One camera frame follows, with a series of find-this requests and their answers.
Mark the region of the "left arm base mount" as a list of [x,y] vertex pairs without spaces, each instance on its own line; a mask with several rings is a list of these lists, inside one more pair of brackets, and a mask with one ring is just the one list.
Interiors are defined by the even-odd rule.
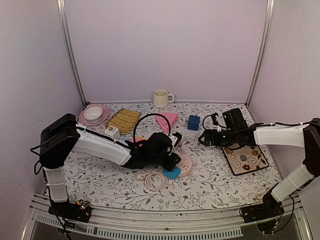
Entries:
[[50,200],[48,212],[63,219],[88,223],[91,217],[92,207],[83,201],[78,204],[72,203],[69,200],[65,202],[54,202]]

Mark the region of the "dark blue cube socket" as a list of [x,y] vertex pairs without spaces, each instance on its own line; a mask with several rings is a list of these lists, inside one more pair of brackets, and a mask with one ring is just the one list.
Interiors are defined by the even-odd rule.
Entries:
[[197,115],[190,115],[187,120],[187,129],[192,131],[198,131],[200,124],[200,117]]

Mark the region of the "cyan square plug adapter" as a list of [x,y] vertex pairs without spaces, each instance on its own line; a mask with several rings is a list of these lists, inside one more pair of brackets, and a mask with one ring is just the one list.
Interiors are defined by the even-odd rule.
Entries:
[[175,166],[172,171],[169,171],[169,170],[166,170],[166,169],[163,169],[162,170],[162,173],[169,179],[171,180],[174,180],[176,179],[180,173],[181,173],[181,169],[177,166]]

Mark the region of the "pink triangular power socket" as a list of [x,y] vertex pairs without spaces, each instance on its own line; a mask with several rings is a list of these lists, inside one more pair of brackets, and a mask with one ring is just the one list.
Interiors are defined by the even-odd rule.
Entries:
[[165,118],[163,118],[161,116],[156,116],[155,119],[156,119],[157,123],[159,124],[161,130],[165,134],[168,134],[169,133],[169,126],[168,126],[167,122],[169,122],[170,127],[172,128],[178,120],[178,114],[175,112],[164,112],[164,113],[160,113],[160,114],[162,116],[164,116]]

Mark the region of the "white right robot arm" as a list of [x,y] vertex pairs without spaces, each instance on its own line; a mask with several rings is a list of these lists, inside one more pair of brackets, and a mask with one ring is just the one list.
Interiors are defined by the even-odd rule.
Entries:
[[302,190],[320,176],[320,119],[318,117],[299,123],[253,123],[248,125],[239,108],[222,113],[224,125],[219,125],[217,115],[211,115],[215,129],[204,129],[198,141],[204,146],[241,147],[267,146],[287,148],[297,153],[301,160],[291,172],[264,196],[258,213],[269,218],[278,210],[278,203]]

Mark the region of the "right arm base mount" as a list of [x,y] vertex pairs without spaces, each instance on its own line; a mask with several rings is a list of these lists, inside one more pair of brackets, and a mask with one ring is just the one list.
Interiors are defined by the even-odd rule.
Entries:
[[239,210],[240,216],[245,223],[261,221],[283,215],[285,213],[281,202],[273,198],[264,199],[260,204],[247,204]]

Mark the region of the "round pink power socket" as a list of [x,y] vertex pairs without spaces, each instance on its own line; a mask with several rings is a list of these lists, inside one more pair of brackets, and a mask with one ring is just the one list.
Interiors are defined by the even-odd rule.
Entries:
[[176,167],[180,169],[180,174],[178,175],[178,177],[185,177],[192,171],[192,161],[188,157],[182,157]]

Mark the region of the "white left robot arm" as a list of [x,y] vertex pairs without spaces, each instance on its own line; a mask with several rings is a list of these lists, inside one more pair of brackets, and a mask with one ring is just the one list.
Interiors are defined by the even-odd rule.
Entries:
[[106,159],[128,169],[160,166],[172,171],[181,161],[173,152],[181,140],[179,132],[155,132],[146,140],[121,142],[78,124],[75,116],[67,113],[41,132],[40,144],[30,152],[38,156],[55,209],[63,217],[70,217],[75,210],[69,202],[63,172],[70,152]]

